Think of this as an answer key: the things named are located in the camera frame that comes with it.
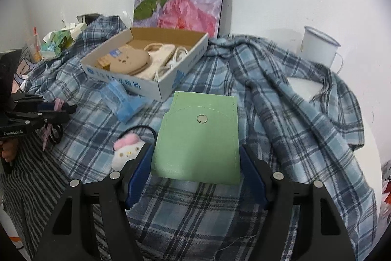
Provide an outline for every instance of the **white plush toy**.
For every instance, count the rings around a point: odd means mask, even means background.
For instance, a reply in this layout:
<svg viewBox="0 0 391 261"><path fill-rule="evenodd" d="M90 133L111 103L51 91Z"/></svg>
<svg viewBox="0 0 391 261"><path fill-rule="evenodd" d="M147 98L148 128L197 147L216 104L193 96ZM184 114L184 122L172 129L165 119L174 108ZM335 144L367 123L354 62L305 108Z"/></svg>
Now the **white plush toy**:
<svg viewBox="0 0 391 261"><path fill-rule="evenodd" d="M125 163L135 159L143 148L145 142L140 140L137 134L126 134L114 143L114 157L111 166L116 171L121 171Z"/></svg>

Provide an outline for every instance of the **white box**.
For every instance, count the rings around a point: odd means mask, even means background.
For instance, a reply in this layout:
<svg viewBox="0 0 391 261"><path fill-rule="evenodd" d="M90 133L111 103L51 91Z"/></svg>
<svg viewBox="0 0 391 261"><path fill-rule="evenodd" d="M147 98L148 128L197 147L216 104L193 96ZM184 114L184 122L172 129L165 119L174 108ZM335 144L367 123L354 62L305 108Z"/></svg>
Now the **white box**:
<svg viewBox="0 0 391 261"><path fill-rule="evenodd" d="M84 72L91 78L110 82L117 80L127 91L164 102L179 85L182 78L194 67L208 49L208 34L179 29L130 28L126 29L91 51L80 62ZM113 73L100 68L97 60L110 51L131 42L135 49L149 43L170 43L184 46L188 55L159 82L136 76Z"/></svg>

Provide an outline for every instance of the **blue gripper pad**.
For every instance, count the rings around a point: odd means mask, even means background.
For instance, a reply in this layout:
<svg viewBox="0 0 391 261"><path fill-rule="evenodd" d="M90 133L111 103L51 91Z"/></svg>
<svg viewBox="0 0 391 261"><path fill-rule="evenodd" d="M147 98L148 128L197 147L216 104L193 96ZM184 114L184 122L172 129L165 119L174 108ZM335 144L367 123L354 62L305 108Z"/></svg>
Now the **blue gripper pad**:
<svg viewBox="0 0 391 261"><path fill-rule="evenodd" d="M240 166L244 175L244 182L248 184L255 202L264 208L269 202L265 195L265 183L259 175L255 165L248 156L244 147L239 147Z"/></svg>
<svg viewBox="0 0 391 261"><path fill-rule="evenodd" d="M154 150L155 145L151 145L129 182L128 198L126 198L125 201L125 209L127 210L133 207L133 205L140 200L145 183L147 182L149 173L151 172L151 160Z"/></svg>

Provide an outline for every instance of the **white enamel mug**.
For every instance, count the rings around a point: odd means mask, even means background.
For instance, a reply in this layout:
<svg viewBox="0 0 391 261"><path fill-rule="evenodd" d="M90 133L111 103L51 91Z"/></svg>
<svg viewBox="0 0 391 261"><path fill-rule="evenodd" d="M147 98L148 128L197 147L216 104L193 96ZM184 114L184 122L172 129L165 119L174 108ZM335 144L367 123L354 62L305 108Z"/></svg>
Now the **white enamel mug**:
<svg viewBox="0 0 391 261"><path fill-rule="evenodd" d="M341 58L341 72L343 66L343 57L337 52L341 47L338 41L318 29L305 26L305 33L299 56L312 62L318 62L330 68L334 58L338 55Z"/></svg>

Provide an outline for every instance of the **blue plaid cloth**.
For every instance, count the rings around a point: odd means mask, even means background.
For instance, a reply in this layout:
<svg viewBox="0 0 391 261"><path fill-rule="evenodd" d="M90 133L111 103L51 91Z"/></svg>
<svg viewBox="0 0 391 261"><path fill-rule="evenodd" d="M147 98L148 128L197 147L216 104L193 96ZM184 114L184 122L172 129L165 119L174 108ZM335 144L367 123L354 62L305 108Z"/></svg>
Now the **blue plaid cloth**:
<svg viewBox="0 0 391 261"><path fill-rule="evenodd" d="M77 104L64 137L50 153L69 178L93 182L111 170L113 143L134 125L159 130L172 97L150 101L128 125L103 103L103 83L90 79L80 59L125 26L118 17L101 17L59 60L41 62L30 74L29 93ZM290 87L287 77L323 84L310 101ZM353 151L364 144L361 112L354 94L329 69L304 61L265 39L248 36L212 39L206 54L178 91L238 98L239 143L291 180L321 180L349 232L358 260L369 252L376 227L376 204ZM153 141L148 131L138 131ZM282 260L289 260L297 229L293 212ZM246 185L225 186L150 176L128 219L149 260L246 260L265 212Z"/></svg>

